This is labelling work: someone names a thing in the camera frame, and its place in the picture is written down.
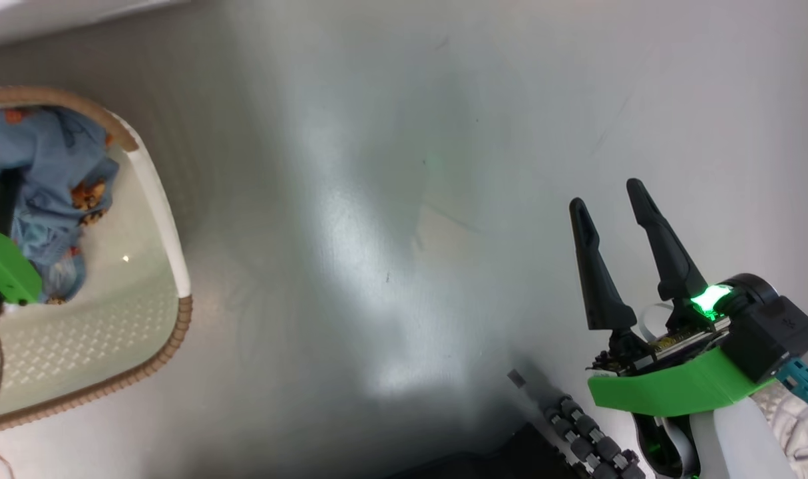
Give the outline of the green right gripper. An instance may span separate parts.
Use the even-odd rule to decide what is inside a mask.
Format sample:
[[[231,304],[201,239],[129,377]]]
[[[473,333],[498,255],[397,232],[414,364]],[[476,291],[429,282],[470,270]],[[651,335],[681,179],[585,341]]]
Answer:
[[[629,362],[602,352],[588,368],[588,389],[596,406],[660,418],[685,416],[733,405],[770,385],[772,379],[749,379],[721,349],[731,321],[715,310],[715,304],[735,297],[739,289],[707,288],[704,276],[644,183],[630,178],[626,190],[636,222],[650,243],[660,279],[660,300],[692,298],[690,311],[700,313],[704,323],[655,335],[646,323],[648,314],[659,309],[660,317],[675,309],[669,302],[659,302],[645,307],[634,327],[636,314],[623,302],[600,254],[600,236],[586,203],[580,198],[571,200],[572,237],[589,330],[634,327],[653,352]]]

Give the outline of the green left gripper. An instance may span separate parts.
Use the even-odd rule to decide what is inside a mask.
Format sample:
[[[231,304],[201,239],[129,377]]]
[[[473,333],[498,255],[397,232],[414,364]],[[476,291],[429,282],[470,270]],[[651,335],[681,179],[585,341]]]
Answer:
[[[11,228],[20,192],[17,170],[0,172],[0,294],[6,303],[39,302],[42,279],[29,259],[12,242]]]

